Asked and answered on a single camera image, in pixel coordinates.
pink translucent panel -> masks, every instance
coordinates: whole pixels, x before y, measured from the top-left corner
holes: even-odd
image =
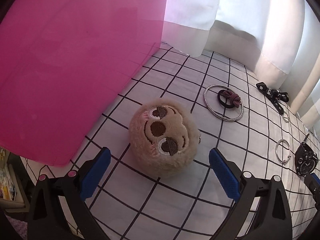
[[[0,24],[0,145],[64,165],[159,48],[166,0],[16,0]]]

curtain fold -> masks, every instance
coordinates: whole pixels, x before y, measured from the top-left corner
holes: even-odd
[[[193,57],[207,49],[246,65],[289,93],[309,129],[319,122],[320,23],[305,0],[168,0],[162,40]]]

watch face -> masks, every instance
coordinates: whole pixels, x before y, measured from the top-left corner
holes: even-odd
[[[308,174],[311,171],[313,171],[315,166],[316,166],[316,162],[314,160],[312,159],[306,160],[301,164],[300,172],[302,175]]]

plush toy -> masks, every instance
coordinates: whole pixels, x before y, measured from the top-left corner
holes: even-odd
[[[131,119],[129,133],[139,165],[155,177],[172,176],[189,165],[200,143],[191,114],[163,98],[140,107]]]

black watch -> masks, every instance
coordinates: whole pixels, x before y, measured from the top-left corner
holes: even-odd
[[[310,174],[318,164],[317,154],[306,143],[308,136],[309,134],[305,137],[304,141],[300,143],[294,157],[294,165],[297,174],[300,176]]]

